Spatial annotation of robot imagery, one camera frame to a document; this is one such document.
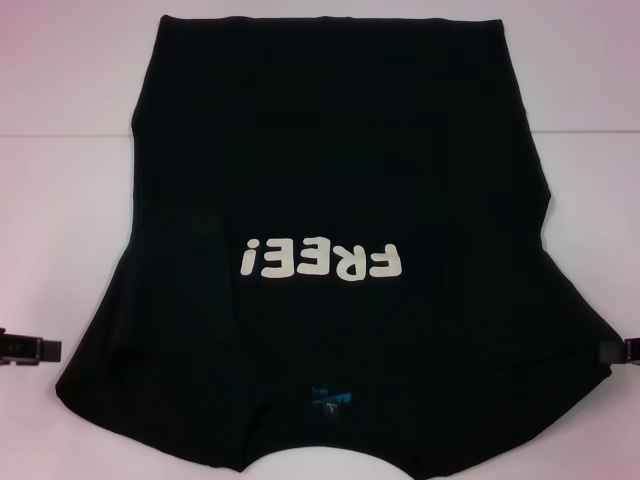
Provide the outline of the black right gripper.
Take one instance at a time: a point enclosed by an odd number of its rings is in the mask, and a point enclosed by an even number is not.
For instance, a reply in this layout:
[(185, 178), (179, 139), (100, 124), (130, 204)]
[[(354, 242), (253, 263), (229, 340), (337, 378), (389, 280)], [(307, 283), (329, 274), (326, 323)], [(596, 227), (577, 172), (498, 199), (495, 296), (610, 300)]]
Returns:
[(599, 344), (599, 360), (640, 364), (640, 338), (628, 338), (620, 342), (601, 342)]

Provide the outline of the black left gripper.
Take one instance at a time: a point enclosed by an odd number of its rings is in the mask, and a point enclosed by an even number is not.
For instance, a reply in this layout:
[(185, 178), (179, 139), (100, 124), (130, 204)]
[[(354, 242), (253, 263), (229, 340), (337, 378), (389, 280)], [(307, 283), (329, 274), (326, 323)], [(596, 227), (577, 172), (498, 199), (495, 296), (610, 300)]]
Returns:
[(60, 361), (62, 342), (33, 336), (14, 335), (0, 329), (0, 364), (38, 365), (40, 361)]

